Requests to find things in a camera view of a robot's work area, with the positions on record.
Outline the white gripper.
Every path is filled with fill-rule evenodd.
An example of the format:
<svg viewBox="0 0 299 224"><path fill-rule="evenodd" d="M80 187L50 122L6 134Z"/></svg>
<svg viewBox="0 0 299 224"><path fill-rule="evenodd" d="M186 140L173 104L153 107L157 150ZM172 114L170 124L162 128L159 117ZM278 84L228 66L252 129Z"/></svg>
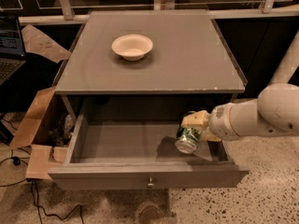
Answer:
<svg viewBox="0 0 299 224"><path fill-rule="evenodd" d="M182 128L203 130L200 139L203 141L220 142L234 141L239 138L230 121L233 103L216 106L211 115L205 110L188 113L181 122Z"/></svg>

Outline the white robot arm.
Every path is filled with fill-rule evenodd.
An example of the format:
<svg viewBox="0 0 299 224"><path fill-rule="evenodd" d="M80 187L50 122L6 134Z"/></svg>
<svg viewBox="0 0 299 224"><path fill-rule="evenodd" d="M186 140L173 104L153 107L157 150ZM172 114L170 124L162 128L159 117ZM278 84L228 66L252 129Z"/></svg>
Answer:
<svg viewBox="0 0 299 224"><path fill-rule="evenodd" d="M256 99L216 106L183 118L183 128L201 132L204 140L237 140L247 136L299 135L299 87L290 79L299 66L299 33L288 47L269 84Z"/></svg>

